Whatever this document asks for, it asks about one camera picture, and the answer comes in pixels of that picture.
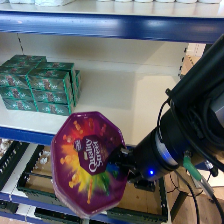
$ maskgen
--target upper shelf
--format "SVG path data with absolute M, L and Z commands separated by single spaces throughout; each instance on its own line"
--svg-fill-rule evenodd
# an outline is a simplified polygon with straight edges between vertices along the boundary
M 224 33 L 221 4 L 99 2 L 62 7 L 1 4 L 0 31 L 214 43 Z

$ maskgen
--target blue shelf edge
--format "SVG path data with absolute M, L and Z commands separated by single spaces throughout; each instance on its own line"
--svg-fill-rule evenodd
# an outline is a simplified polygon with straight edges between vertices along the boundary
M 17 219 L 17 220 L 24 221 L 24 222 L 26 221 L 25 216 L 17 215 L 17 214 L 11 214 L 11 213 L 6 213 L 6 212 L 0 212 L 0 216 L 2 216 L 2 217 L 6 217 L 6 218 L 9 218 L 9 219 Z
M 14 202 L 14 203 L 32 205 L 35 207 L 76 216 L 76 214 L 73 213 L 69 208 L 66 208 L 63 206 L 52 205 L 52 204 L 47 204 L 44 202 L 34 201 L 34 200 L 30 200 L 29 198 L 20 197 L 17 195 L 11 195 L 11 198 L 12 198 L 12 202 Z M 104 215 L 104 214 L 95 215 L 95 216 L 91 217 L 91 219 L 96 220 L 96 221 L 106 222 L 106 223 L 113 223 L 113 224 L 128 224 L 127 222 L 120 221 L 117 219 L 110 219 L 107 215 Z
M 5 194 L 5 193 L 0 192 L 0 200 L 9 201 L 10 202 L 9 194 Z
M 0 11 L 0 32 L 214 43 L 224 18 Z
M 54 135 L 0 127 L 0 137 L 39 145 L 50 145 Z

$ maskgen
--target purple octagonal container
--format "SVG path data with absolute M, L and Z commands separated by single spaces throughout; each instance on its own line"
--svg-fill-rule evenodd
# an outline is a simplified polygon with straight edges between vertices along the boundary
M 108 157 L 121 144 L 121 131 L 99 112 L 70 115 L 52 140 L 55 194 L 81 218 L 120 202 L 128 174 Z

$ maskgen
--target black cable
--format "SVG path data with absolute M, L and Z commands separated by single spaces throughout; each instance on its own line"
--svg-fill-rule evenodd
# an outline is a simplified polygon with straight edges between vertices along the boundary
M 208 134 L 208 131 L 206 130 L 205 124 L 203 123 L 202 119 L 200 118 L 200 116 L 198 115 L 198 113 L 191 108 L 190 112 L 194 114 L 194 116 L 196 117 L 196 119 L 198 120 L 198 122 L 200 123 L 201 126 L 201 130 L 202 133 L 204 134 L 204 136 L 207 138 L 208 141 L 210 141 L 213 145 L 218 146 L 218 147 L 223 147 L 223 145 L 221 143 L 217 143 L 216 141 L 214 141 Z
M 214 194 L 212 195 L 212 200 L 215 202 L 215 205 L 218 208 L 219 214 L 220 214 L 221 219 L 222 219 L 222 224 L 224 224 L 224 213 L 223 213 L 223 210 L 222 210 L 222 207 L 221 207 L 219 201 L 217 200 L 217 198 L 215 197 Z
M 159 115 L 158 115 L 158 119 L 157 119 L 157 133 L 158 133 L 158 138 L 160 140 L 161 143 L 163 143 L 163 139 L 160 133 L 160 119 L 161 119 L 161 115 L 162 115 L 162 111 L 164 106 L 169 102 L 169 99 L 167 99 L 161 106 L 160 111 L 159 111 Z
M 192 137 L 190 137 L 190 135 L 188 134 L 188 131 L 186 130 L 186 128 L 184 127 L 184 125 L 182 124 L 182 122 L 179 120 L 177 114 L 176 114 L 176 110 L 175 110 L 175 105 L 174 103 L 171 101 L 171 112 L 173 114 L 173 117 L 175 119 L 175 121 L 177 122 L 181 132 L 184 134 L 185 138 L 188 140 L 188 142 L 191 144 L 191 146 L 200 154 L 202 155 L 205 159 L 207 159 L 208 161 L 210 161 L 214 166 L 216 166 L 217 168 L 219 168 L 221 171 L 224 172 L 224 164 L 221 163 L 219 160 L 217 160 L 214 156 L 212 156 L 210 153 L 206 152 L 205 146 L 201 145 L 199 146 L 201 143 L 197 142 L 192 139 Z
M 203 106 L 202 118 L 203 118 L 204 126 L 206 128 L 205 131 L 206 131 L 207 135 L 209 135 L 211 138 L 213 138 L 213 141 L 215 141 L 216 146 L 224 147 L 223 139 L 216 136 L 208 127 L 208 119 L 207 119 L 207 117 L 208 117 L 208 107 L 209 107 L 211 101 L 212 101 L 212 99 L 208 98 L 205 101 L 204 106 Z
M 166 193 L 169 194 L 169 193 L 172 193 L 174 192 L 175 190 L 177 190 L 177 188 L 175 187 L 172 191 L 167 191 Z
M 209 181 L 210 177 L 211 177 L 211 173 L 210 173 L 209 176 L 208 176 L 207 182 Z M 180 192 L 179 188 L 178 188 L 178 187 L 176 186 L 176 184 L 173 182 L 173 179 L 172 179 L 172 177 L 171 177 L 171 174 L 170 174 L 170 180 L 171 180 L 171 182 L 172 182 L 172 184 L 173 184 L 173 186 L 174 186 L 174 189 L 171 190 L 171 191 L 168 191 L 168 192 L 166 192 L 166 193 L 169 194 L 169 193 L 174 192 L 175 190 L 178 190 L 178 191 Z M 203 190 L 202 190 L 201 192 L 199 192 L 198 194 L 196 194 L 195 196 L 197 197 L 197 196 L 201 195 L 202 192 L 203 192 Z
M 197 216 L 197 224 L 200 224 L 200 216 L 199 216 L 199 209 L 198 209 L 198 203 L 197 203 L 197 199 L 196 196 L 194 194 L 193 189 L 191 188 L 190 184 L 175 170 L 174 171 L 176 173 L 176 175 L 187 185 L 187 187 L 189 188 L 193 199 L 194 199 L 194 205 L 195 205 L 195 210 L 196 210 L 196 216 Z

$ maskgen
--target stacked green boxes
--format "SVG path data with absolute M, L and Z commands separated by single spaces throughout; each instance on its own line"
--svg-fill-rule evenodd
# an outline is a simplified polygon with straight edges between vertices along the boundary
M 32 56 L 32 55 L 14 55 L 10 60 L 15 61 L 30 61 L 30 62 L 46 62 L 46 56 Z
M 81 75 L 74 63 L 15 55 L 0 66 L 0 95 L 7 109 L 68 116 L 80 93 Z
M 40 61 L 22 60 L 18 55 L 0 66 L 0 95 L 7 109 L 37 111 L 27 75 Z
M 41 62 L 38 64 L 37 69 L 48 69 L 48 70 L 58 70 L 58 71 L 68 72 L 70 77 L 71 89 L 73 93 L 73 100 L 76 105 L 79 99 L 78 96 L 80 94 L 79 94 L 79 91 L 77 90 L 79 86 L 79 78 L 76 78 L 77 75 L 76 75 L 74 63 Z
M 75 105 L 69 72 L 33 69 L 28 82 L 39 112 L 65 116 L 73 112 Z

